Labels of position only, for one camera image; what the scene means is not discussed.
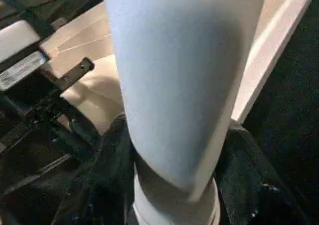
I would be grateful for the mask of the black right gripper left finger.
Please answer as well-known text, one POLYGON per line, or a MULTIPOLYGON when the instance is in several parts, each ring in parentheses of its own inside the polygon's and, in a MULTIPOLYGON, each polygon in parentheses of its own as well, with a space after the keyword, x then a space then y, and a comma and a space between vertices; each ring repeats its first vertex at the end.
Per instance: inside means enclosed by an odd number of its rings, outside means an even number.
POLYGON ((81 165, 53 218, 55 225, 127 225, 134 202, 136 151, 119 114, 81 165))

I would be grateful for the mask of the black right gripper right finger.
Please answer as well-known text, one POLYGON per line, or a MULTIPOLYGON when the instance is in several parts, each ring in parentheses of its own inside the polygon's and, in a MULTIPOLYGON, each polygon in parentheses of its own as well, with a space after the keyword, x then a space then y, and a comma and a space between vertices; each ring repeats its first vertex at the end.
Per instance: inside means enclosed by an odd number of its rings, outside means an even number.
POLYGON ((231 120, 215 168, 222 225, 312 225, 255 139, 231 120))

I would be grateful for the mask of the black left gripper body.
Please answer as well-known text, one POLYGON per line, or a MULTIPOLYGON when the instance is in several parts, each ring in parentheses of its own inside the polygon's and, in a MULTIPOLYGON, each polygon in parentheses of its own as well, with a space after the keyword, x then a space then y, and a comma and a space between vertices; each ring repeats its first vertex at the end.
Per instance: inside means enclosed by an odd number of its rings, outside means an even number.
POLYGON ((88 58, 60 78, 37 68, 1 91, 2 105, 21 120, 1 138, 3 153, 7 154, 31 132, 42 129, 62 142, 59 149, 63 153, 88 161, 97 150, 100 136, 93 123, 61 94, 93 69, 94 63, 88 58))

